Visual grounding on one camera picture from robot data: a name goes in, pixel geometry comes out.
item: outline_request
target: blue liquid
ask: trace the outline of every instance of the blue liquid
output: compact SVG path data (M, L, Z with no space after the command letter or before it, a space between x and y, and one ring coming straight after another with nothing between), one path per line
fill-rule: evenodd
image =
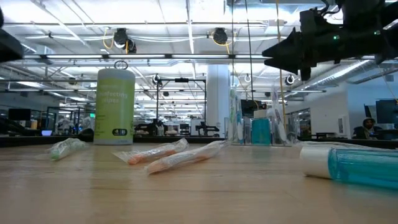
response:
M251 141L256 145L271 145L268 119L259 118L251 122Z
M333 180L398 189L398 151L331 149L328 166Z

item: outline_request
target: green label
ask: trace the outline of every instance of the green label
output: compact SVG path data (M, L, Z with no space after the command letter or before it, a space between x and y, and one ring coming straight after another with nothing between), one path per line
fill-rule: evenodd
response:
M125 140L133 134L134 81L107 78L98 80L95 138Z

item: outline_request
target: wooden table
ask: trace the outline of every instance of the wooden table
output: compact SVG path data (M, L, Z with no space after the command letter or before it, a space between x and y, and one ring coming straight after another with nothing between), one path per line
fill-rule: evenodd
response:
M151 176L112 155L130 147L58 162L47 148L0 150L0 223L398 223L397 192L304 177L294 147L231 146Z

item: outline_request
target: disinfecting wipes container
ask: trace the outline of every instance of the disinfecting wipes container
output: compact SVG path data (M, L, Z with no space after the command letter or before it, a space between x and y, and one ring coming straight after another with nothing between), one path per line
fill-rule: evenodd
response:
M127 70L98 72L94 144L132 144L135 84Z

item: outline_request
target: white bottle cap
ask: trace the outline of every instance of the white bottle cap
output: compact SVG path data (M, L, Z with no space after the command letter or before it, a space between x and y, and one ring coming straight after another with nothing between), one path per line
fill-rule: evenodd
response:
M330 146L304 146L300 153L302 171L305 175L329 178L328 155Z

